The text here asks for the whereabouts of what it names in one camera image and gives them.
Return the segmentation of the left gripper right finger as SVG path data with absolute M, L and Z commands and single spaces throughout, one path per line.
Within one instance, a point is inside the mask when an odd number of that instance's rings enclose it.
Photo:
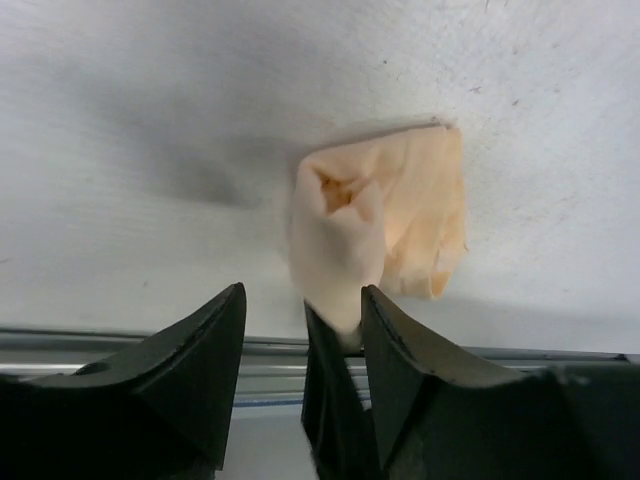
M 361 292 L 383 471 L 392 479 L 635 479 L 639 369 L 622 362 L 523 372 L 479 357 Z

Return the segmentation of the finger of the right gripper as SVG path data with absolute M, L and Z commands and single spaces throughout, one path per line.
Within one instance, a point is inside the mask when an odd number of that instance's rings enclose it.
M 310 305 L 305 306 L 309 349 L 301 423 L 322 480 L 383 479 L 371 410 L 349 372 L 342 345 Z

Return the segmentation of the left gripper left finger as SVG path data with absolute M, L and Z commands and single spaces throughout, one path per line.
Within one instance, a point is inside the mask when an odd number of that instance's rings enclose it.
M 225 459 L 246 324 L 235 283 L 73 374 L 1 379 L 5 479 L 212 479 Z

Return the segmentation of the beige underwear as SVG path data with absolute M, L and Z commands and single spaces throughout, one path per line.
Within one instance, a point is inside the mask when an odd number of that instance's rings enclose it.
M 463 136 L 446 124 L 316 151 L 297 170 L 294 285 L 349 350 L 361 290 L 435 299 L 466 252 Z

